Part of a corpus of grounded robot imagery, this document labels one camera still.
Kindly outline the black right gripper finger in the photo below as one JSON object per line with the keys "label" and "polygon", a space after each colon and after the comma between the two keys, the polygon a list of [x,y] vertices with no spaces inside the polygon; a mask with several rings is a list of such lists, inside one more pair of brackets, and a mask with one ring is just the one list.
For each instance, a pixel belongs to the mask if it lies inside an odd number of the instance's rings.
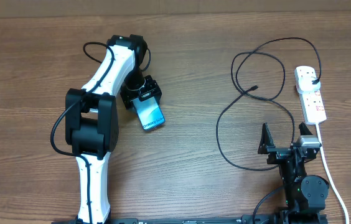
{"label": "black right gripper finger", "polygon": [[299,132],[301,136],[305,136],[305,135],[312,135],[312,132],[309,130],[309,128],[307,127],[307,125],[302,122],[299,125]]}
{"label": "black right gripper finger", "polygon": [[274,151],[276,146],[274,145],[273,138],[271,136],[269,126],[267,123],[263,123],[261,140],[258,147],[258,154],[269,154]]}

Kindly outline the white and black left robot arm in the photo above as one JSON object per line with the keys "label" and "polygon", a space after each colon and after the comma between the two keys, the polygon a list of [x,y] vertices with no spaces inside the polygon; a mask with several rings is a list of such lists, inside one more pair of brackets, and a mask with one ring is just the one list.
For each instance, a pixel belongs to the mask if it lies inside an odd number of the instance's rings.
{"label": "white and black left robot arm", "polygon": [[141,68],[144,57],[151,54],[144,38],[113,35],[103,46],[106,55],[98,70],[81,89],[69,89],[65,111],[50,134],[54,151],[63,153],[55,145],[55,130],[65,123],[65,140],[72,147],[68,155],[78,163],[80,209],[72,223],[110,222],[108,168],[119,136],[116,96],[137,114],[143,130],[166,121],[159,106],[161,89]]}

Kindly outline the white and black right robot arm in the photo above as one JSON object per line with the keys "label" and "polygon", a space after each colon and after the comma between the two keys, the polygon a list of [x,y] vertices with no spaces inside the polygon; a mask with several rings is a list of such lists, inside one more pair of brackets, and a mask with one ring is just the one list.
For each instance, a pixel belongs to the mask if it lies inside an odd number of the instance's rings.
{"label": "white and black right robot arm", "polygon": [[[259,201],[252,216],[243,219],[247,223],[327,223],[321,211],[325,209],[330,184],[321,176],[308,175],[305,168],[305,161],[314,160],[322,144],[304,123],[299,129],[301,135],[296,142],[289,147],[276,147],[268,125],[263,124],[258,154],[266,154],[267,163],[279,167],[283,184]],[[266,199],[282,190],[285,207],[269,215],[257,214]]]}

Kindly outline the blue Samsung Galaxy smartphone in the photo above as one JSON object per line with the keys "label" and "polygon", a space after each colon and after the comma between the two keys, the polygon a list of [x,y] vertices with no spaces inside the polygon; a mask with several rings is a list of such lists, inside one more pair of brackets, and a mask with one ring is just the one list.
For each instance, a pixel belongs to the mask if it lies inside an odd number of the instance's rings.
{"label": "blue Samsung Galaxy smartphone", "polygon": [[136,98],[132,103],[143,130],[148,131],[165,123],[166,119],[155,97],[144,101],[140,101],[139,98]]}

